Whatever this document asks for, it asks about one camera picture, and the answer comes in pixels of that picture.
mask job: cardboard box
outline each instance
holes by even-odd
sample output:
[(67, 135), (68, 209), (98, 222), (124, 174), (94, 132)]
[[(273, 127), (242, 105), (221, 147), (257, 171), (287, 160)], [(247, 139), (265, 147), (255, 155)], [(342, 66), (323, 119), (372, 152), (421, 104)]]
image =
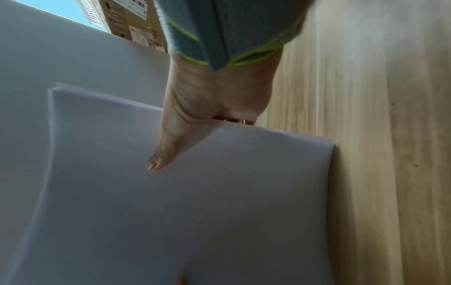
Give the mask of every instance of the cardboard box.
[(99, 0), (99, 3), (113, 35), (168, 52), (152, 0)]

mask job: wooden surface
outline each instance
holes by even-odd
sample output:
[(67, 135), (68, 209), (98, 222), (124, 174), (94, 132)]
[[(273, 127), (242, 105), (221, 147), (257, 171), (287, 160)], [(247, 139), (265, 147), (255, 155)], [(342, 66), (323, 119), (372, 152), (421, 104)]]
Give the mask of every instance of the wooden surface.
[(451, 284), (451, 0), (322, 0), (257, 124), (333, 138), (337, 284)]

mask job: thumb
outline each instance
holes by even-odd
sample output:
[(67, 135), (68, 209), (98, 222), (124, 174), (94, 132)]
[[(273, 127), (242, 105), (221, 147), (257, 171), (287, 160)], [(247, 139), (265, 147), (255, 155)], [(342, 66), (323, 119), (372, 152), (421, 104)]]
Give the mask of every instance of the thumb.
[(188, 96), (168, 87), (164, 99), (162, 130), (158, 147), (149, 158), (147, 169), (157, 170), (171, 163), (177, 156), (185, 135), (214, 117), (219, 108), (202, 96)]

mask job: box label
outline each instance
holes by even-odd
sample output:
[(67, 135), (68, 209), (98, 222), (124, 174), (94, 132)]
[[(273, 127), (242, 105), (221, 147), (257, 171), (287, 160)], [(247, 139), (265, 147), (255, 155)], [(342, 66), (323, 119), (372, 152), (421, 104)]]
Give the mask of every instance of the box label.
[(147, 3), (144, 0), (113, 0), (113, 2), (121, 5), (143, 20), (147, 19)]

